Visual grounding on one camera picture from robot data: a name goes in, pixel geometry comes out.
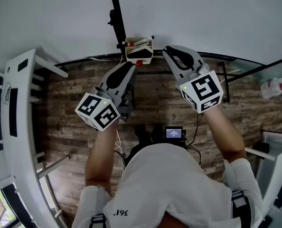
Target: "person's left arm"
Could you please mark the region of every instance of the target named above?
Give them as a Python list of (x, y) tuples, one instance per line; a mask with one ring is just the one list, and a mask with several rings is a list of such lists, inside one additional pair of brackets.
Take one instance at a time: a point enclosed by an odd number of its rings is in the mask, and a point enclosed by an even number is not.
[(98, 131), (94, 146), (85, 167), (85, 186), (100, 185), (111, 194), (114, 144), (119, 120), (113, 122), (104, 132)]

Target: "small display screen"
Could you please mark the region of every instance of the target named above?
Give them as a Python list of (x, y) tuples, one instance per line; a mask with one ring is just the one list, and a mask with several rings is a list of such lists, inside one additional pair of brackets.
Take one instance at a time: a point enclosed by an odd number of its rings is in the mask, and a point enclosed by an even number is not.
[(166, 129), (166, 138), (182, 138), (182, 129)]

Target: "white table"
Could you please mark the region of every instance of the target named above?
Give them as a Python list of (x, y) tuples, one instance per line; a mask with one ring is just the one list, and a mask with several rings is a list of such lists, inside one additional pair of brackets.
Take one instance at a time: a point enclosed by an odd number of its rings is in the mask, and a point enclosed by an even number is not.
[[(19, 64), (26, 59), (28, 60), (26, 66), (18, 71)], [(44, 155), (44, 153), (36, 153), (35, 150), (31, 102), (38, 102), (39, 99), (31, 97), (30, 91), (31, 89), (40, 90), (38, 85), (32, 83), (32, 78), (36, 78), (37, 80), (43, 80), (43, 78), (33, 74), (35, 64), (45, 67), (63, 77), (68, 77), (68, 73), (36, 56), (35, 49), (10, 60), (6, 65), (5, 74), (3, 75), (1, 98), (2, 143), (7, 163), (15, 180), (17, 192), (35, 224), (40, 228), (59, 228), (60, 226), (49, 208), (39, 179), (45, 177), (50, 171), (68, 160), (68, 156), (47, 168), (43, 168), (43, 170), (37, 173), (37, 170), (40, 168), (38, 157)], [(16, 137), (11, 136), (9, 130), (11, 95), (10, 98), (6, 97), (9, 86), (11, 86), (11, 89), (18, 89)]]
[(263, 142), (270, 144), (269, 153), (249, 148), (245, 150), (265, 158), (260, 159), (256, 174), (256, 180), (263, 196), (263, 217), (265, 217), (282, 186), (282, 133), (264, 131)]

